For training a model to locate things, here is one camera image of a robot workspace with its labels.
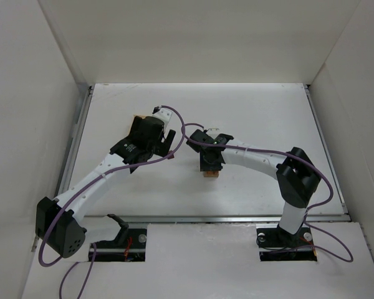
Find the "light tan wood block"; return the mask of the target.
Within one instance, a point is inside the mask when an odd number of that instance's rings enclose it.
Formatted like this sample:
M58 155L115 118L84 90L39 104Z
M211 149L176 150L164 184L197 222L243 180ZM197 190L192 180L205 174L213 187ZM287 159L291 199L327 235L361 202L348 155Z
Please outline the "light tan wood block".
M219 177L219 175L218 175L218 176L207 176L207 175L206 175L206 172L204 172L204 173L203 173L203 177L204 177L204 178L208 178L208 179L216 179L216 178Z

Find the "light wooden box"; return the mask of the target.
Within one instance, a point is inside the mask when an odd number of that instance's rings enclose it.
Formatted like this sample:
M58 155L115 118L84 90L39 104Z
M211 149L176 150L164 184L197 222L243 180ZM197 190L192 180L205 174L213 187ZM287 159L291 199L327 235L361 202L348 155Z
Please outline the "light wooden box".
M144 119L145 116L143 115L134 115L132 124L130 125L130 133L135 131L138 128L138 125L140 124L141 120Z

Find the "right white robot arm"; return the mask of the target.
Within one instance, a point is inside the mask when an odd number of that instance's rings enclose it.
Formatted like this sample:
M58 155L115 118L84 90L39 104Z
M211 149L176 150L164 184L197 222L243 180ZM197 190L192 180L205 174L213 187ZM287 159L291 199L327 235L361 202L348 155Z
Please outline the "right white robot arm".
M287 156L257 152L231 135L212 137L205 130L196 130L186 144L199 153L205 166L242 166L275 179L284 200L278 233L285 240L298 238L310 199L321 180L304 150L294 147Z

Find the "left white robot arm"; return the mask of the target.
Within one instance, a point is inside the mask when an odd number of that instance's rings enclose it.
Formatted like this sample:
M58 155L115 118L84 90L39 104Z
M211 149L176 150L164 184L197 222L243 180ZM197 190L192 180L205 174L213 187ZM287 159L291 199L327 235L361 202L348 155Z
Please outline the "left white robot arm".
M36 210L37 236L63 259L73 256L85 242L123 240L127 224L121 218L108 215L90 227L84 216L113 186L151 164L153 156L169 154L176 134L166 130L171 116L166 108L150 116L135 116L128 136L112 146L94 170L55 199L41 199Z

